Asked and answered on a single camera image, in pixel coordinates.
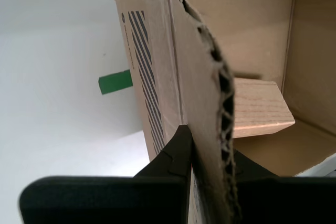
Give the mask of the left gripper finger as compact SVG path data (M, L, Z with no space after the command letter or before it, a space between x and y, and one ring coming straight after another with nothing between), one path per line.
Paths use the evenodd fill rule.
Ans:
M193 137L187 125L133 177L45 177L19 198L24 223L187 223Z
M335 178L281 177L234 152L242 223L335 223Z

